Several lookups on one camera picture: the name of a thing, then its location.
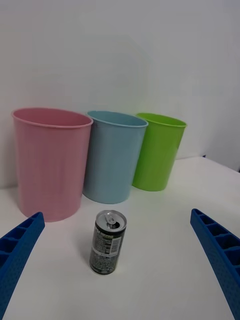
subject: pink bucket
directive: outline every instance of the pink bucket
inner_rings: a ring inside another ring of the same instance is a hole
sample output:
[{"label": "pink bucket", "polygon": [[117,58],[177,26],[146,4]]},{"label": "pink bucket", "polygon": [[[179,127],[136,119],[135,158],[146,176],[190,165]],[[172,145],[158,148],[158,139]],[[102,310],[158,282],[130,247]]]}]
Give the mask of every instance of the pink bucket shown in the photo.
[{"label": "pink bucket", "polygon": [[41,211],[46,222],[72,216],[80,207],[93,120],[50,108],[12,113],[21,212]]}]

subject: can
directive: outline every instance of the can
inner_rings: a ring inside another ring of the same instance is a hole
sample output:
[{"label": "can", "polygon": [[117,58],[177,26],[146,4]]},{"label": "can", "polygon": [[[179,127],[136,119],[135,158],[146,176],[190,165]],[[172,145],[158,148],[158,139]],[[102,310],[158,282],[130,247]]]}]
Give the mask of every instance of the can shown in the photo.
[{"label": "can", "polygon": [[127,219],[118,211],[97,214],[89,261],[97,274],[109,275],[116,269],[126,227]]}]

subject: white table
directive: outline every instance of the white table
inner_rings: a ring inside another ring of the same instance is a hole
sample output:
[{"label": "white table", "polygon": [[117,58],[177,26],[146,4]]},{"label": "white table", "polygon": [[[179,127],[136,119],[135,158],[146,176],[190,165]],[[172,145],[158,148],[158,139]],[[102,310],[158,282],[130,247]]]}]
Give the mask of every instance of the white table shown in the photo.
[{"label": "white table", "polygon": [[[0,235],[25,217],[16,189],[0,190]],[[116,271],[88,266],[96,214],[127,218]],[[72,217],[47,223],[4,320],[231,320],[224,294],[190,225],[198,208],[240,237],[240,174],[205,158],[175,162],[165,191],[132,188],[105,205],[83,196]]]}]

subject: blue bucket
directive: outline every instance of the blue bucket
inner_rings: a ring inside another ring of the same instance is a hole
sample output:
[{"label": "blue bucket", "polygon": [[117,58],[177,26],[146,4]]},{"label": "blue bucket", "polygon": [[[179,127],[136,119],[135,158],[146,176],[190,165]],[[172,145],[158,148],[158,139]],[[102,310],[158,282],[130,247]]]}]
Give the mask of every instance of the blue bucket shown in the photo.
[{"label": "blue bucket", "polygon": [[148,122],[134,115],[89,111],[93,119],[83,194],[103,204],[117,204],[130,194]]}]

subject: white wall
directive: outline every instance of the white wall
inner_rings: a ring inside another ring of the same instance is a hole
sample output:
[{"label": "white wall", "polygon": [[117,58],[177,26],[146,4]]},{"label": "white wall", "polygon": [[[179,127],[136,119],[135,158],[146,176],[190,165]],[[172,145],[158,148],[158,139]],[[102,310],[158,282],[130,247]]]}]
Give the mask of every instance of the white wall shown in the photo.
[{"label": "white wall", "polygon": [[239,13],[238,0],[1,0],[0,187],[16,183],[10,112],[24,106],[177,117],[178,157],[240,167]]}]

